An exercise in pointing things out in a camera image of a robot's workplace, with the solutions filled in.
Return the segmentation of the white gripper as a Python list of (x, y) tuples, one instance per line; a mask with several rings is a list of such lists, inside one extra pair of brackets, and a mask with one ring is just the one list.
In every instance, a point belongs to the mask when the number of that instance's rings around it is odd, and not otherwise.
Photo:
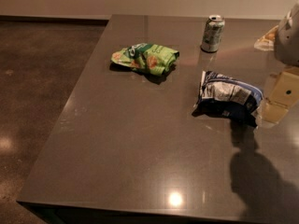
[(299, 101), (299, 1), (278, 26), (254, 43), (254, 48), (274, 51), (277, 60), (291, 65), (269, 76), (260, 104), (260, 123), (278, 124)]

